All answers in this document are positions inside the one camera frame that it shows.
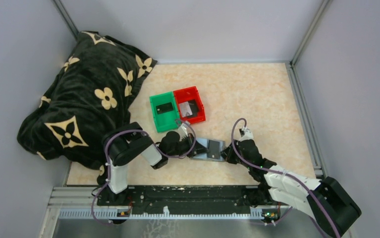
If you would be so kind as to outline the grey leather card holder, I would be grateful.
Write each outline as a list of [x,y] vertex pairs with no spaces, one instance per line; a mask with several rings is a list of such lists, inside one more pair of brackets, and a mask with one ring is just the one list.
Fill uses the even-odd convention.
[[197,138],[194,147],[194,155],[189,158],[192,160],[211,161],[211,162],[224,162],[224,158],[220,154],[225,149],[225,141]]

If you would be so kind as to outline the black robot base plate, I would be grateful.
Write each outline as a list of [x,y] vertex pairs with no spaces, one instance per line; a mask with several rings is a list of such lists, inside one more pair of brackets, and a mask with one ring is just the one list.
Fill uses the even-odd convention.
[[164,207],[172,215],[232,215],[248,214],[252,208],[277,202],[257,185],[131,185],[119,194],[103,189],[97,204],[125,206],[133,215],[160,214]]

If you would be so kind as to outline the red plastic bin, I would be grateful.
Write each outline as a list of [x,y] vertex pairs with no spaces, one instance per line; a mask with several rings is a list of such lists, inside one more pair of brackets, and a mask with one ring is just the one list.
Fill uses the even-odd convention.
[[206,120],[204,105],[196,86],[175,90],[173,94],[182,120],[191,124]]

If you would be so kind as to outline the silver grey credit card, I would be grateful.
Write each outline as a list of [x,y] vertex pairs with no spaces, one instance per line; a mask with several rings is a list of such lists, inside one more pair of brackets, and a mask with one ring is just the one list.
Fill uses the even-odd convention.
[[191,112],[190,106],[188,104],[188,101],[180,103],[179,109],[180,109],[181,117],[185,118],[185,117],[192,116],[192,112]]

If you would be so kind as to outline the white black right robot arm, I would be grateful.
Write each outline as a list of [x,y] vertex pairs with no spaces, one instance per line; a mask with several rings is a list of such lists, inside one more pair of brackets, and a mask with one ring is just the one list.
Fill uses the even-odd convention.
[[308,215],[332,238],[342,237],[362,211],[341,184],[332,177],[308,178],[264,158],[254,140],[234,140],[221,151],[224,160],[246,167],[259,182],[259,199],[264,204],[285,203]]

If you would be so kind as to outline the dark credit card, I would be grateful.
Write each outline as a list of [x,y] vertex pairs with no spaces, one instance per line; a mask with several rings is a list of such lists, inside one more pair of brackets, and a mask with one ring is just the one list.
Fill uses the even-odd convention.
[[188,104],[190,106],[191,112],[193,115],[196,115],[199,112],[198,104],[195,100],[188,101]]
[[219,160],[222,148],[222,142],[217,140],[209,140],[208,142],[208,158]]

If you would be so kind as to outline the green plastic bin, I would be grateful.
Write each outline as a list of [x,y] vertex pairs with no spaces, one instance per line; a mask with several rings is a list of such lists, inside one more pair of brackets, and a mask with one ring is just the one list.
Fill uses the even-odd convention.
[[158,133],[177,129],[179,112],[172,91],[149,97],[154,124]]

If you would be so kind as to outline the black floral plush blanket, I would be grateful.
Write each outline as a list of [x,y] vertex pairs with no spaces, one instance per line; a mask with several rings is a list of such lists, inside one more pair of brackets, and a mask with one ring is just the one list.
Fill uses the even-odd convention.
[[105,162],[104,136],[130,122],[129,107],[157,61],[111,36],[82,31],[17,141],[44,160],[61,156],[92,169]]

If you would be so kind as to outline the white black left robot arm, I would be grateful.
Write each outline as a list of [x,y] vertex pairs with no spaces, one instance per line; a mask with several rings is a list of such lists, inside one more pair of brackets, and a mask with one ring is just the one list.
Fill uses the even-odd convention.
[[208,153],[209,149],[196,140],[194,131],[187,131],[189,128],[189,124],[184,123],[178,130],[167,132],[160,142],[154,142],[137,122],[107,134],[103,139],[103,147],[110,201],[116,205],[127,201],[128,164],[138,156],[156,170],[166,165],[170,158],[192,158]]

